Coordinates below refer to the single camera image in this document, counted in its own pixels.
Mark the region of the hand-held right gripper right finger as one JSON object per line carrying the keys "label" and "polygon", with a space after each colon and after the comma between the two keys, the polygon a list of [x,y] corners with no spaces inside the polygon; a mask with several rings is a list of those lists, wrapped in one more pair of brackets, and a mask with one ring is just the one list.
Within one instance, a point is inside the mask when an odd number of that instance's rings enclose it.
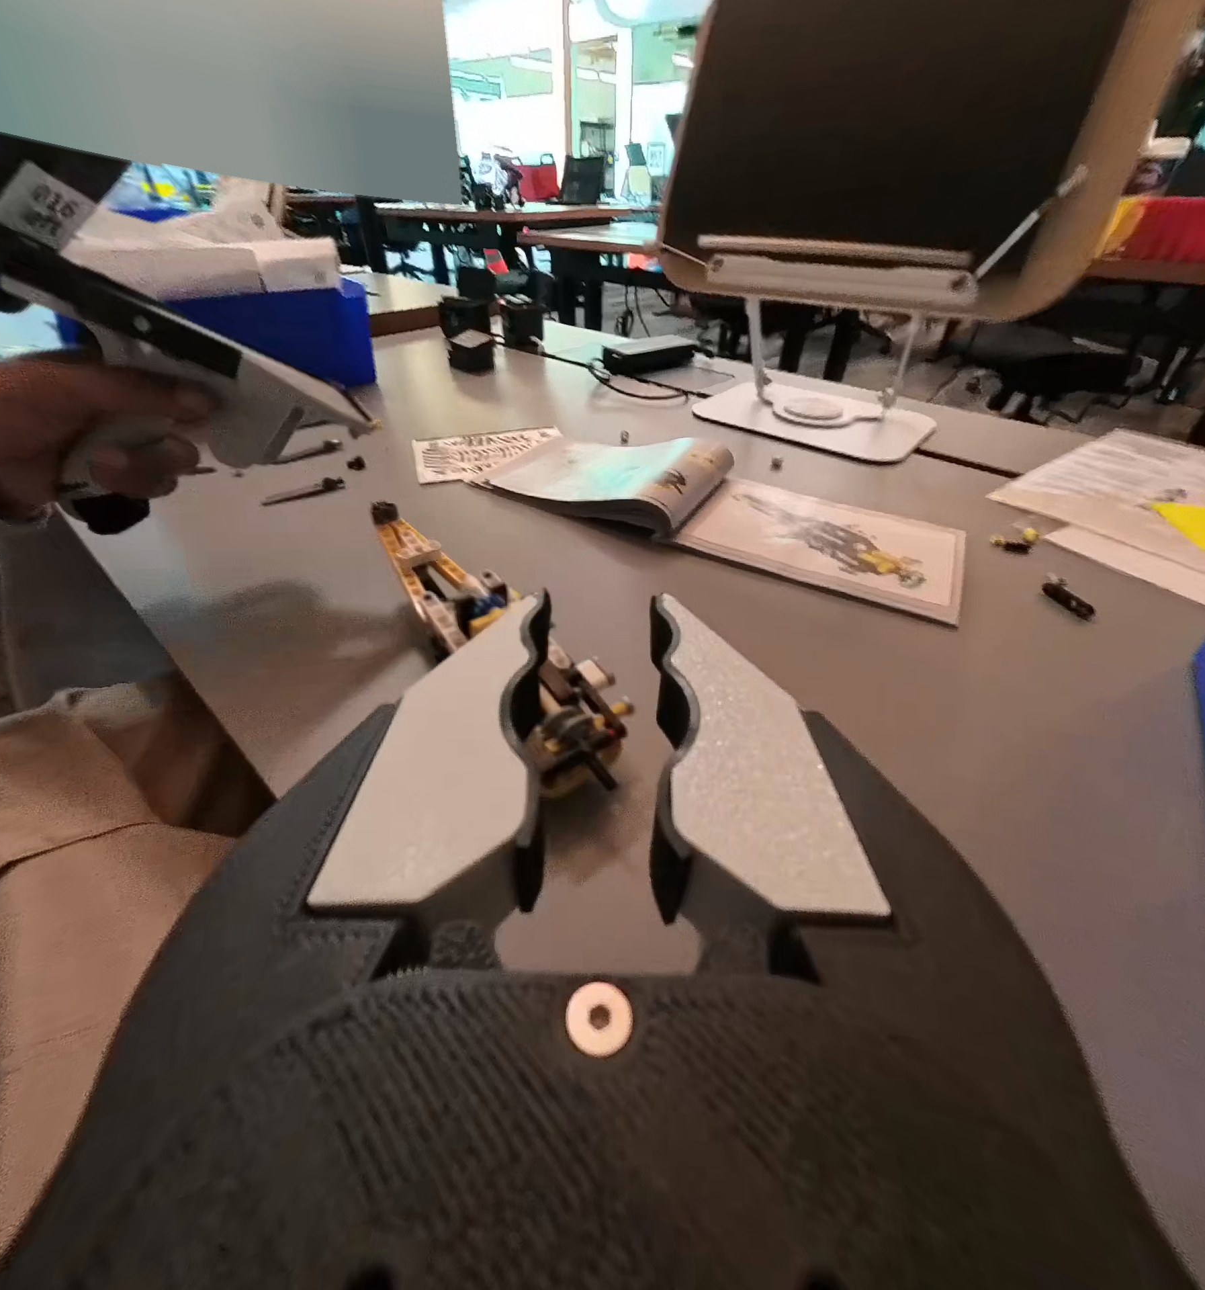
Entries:
{"label": "hand-held right gripper right finger", "polygon": [[889,926],[799,703],[673,595],[653,597],[649,622],[672,746],[649,852],[662,922]]}

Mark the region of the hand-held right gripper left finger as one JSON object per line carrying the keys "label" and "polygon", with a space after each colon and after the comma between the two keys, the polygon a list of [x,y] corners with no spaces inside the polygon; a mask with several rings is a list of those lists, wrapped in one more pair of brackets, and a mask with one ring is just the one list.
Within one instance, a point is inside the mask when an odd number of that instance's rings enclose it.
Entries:
{"label": "hand-held right gripper left finger", "polygon": [[306,909],[317,916],[501,921],[545,880],[540,720],[550,599],[515,601],[412,686],[344,812]]}

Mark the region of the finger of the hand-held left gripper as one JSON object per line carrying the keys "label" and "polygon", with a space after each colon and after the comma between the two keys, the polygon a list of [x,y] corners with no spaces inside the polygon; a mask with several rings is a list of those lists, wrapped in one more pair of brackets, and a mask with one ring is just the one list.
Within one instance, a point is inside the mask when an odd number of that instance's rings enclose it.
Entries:
{"label": "finger of the hand-held left gripper", "polygon": [[283,456],[304,421],[306,414],[297,405],[236,407],[225,411],[208,428],[207,450],[214,460],[232,470],[271,465]]}
{"label": "finger of the hand-held left gripper", "polygon": [[359,438],[380,426],[342,389],[247,348],[198,369],[198,379],[221,401],[212,421],[219,439],[272,439],[318,425],[337,425]]}

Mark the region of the yellow and black lego model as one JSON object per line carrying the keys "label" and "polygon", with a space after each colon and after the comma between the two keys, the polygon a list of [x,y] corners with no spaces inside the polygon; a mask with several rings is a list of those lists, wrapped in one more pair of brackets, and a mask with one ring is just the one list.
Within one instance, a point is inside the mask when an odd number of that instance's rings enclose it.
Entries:
{"label": "yellow and black lego model", "polygon": [[[423,537],[390,502],[370,518],[385,556],[443,664],[500,619],[519,594],[494,572],[471,574]],[[614,766],[627,739],[627,700],[609,701],[614,675],[592,658],[575,659],[549,637],[538,672],[539,721],[524,740],[542,796],[567,798],[596,782],[617,788]]]}

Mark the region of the person's left hand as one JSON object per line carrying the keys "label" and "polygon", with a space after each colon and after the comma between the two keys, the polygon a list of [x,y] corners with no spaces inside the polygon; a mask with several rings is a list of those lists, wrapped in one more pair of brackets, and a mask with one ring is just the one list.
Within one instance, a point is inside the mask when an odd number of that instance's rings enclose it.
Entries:
{"label": "person's left hand", "polygon": [[198,464],[190,433],[209,419],[212,396],[194,384],[95,362],[80,352],[0,362],[0,520],[29,523],[57,499],[63,463],[113,421],[152,418],[158,436],[105,446],[91,458],[96,486],[152,502]]}

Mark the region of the blue bin with bags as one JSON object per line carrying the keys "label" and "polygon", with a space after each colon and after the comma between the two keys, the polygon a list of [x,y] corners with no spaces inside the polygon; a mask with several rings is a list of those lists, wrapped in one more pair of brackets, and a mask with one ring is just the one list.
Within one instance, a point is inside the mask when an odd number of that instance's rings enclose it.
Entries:
{"label": "blue bin with bags", "polygon": [[176,299],[166,308],[200,329],[342,389],[376,384],[366,290],[346,280],[325,290]]}

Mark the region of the white paper bags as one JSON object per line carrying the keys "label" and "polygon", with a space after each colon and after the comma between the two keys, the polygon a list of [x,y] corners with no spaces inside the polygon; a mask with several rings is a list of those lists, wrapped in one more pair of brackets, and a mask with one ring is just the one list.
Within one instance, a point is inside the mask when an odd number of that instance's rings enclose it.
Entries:
{"label": "white paper bags", "polygon": [[332,239],[288,235],[253,196],[159,221],[102,210],[63,257],[161,302],[316,292],[342,284]]}

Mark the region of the zebra striped sticker sheet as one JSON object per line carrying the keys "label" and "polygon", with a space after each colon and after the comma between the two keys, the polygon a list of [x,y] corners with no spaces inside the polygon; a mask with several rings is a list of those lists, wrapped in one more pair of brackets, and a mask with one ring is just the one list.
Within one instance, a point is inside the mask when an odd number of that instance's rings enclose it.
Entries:
{"label": "zebra striped sticker sheet", "polygon": [[469,484],[561,438],[559,428],[457,435],[412,443],[418,484]]}

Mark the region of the open instruction booklet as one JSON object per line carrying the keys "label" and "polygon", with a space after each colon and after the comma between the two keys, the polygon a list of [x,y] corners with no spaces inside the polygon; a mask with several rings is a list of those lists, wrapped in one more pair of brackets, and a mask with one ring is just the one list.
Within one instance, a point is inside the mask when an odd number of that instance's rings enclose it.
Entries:
{"label": "open instruction booklet", "polygon": [[736,569],[958,627],[965,534],[737,479],[726,447],[553,439],[475,478],[574,520],[631,527]]}

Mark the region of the dark office table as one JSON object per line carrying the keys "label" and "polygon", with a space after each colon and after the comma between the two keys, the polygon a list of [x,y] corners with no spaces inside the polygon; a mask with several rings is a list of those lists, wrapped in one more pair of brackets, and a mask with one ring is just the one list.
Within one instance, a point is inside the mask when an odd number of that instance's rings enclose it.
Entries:
{"label": "dark office table", "polygon": [[673,285],[656,255],[658,207],[617,203],[531,203],[504,211],[469,204],[373,204],[378,231],[391,241],[436,250],[497,250],[508,267],[522,252],[545,250],[557,322],[603,329],[603,287],[667,295]]}

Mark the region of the black power adapter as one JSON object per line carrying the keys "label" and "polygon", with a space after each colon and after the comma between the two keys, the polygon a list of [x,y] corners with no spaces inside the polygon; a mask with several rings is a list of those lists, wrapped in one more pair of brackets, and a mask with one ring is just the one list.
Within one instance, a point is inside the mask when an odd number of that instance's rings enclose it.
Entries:
{"label": "black power adapter", "polygon": [[651,379],[691,366],[700,348],[679,336],[613,338],[602,345],[600,364],[609,376]]}

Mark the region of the person's beige pants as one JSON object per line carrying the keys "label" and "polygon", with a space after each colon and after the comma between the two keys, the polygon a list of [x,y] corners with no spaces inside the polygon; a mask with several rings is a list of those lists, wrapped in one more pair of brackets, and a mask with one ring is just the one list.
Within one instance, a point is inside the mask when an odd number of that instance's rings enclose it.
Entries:
{"label": "person's beige pants", "polygon": [[0,718],[0,1257],[161,944],[272,802],[172,678]]}

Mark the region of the white printed paper sheets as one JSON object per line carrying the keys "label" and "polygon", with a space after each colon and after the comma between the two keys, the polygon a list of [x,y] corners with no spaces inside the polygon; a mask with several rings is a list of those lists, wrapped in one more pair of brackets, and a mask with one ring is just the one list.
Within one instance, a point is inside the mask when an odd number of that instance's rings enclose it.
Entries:
{"label": "white printed paper sheets", "polygon": [[1205,449],[1113,431],[989,500],[1037,520],[1051,546],[1205,606],[1205,552],[1152,512],[1155,502],[1205,506]]}

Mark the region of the dark tablet on stand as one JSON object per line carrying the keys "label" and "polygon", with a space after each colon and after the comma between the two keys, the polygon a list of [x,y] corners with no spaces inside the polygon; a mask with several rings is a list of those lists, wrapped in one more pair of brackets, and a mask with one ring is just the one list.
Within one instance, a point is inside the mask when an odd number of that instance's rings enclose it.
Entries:
{"label": "dark tablet on stand", "polygon": [[719,2],[656,253],[677,288],[1004,322],[1084,280],[1205,3]]}

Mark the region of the red and yellow cloth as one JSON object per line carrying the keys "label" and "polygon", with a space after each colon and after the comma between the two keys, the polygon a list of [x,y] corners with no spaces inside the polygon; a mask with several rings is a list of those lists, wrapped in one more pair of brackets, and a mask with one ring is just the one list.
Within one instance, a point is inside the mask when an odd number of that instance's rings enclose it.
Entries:
{"label": "red and yellow cloth", "polygon": [[1205,266],[1205,197],[1124,197],[1096,255],[1166,266]]}

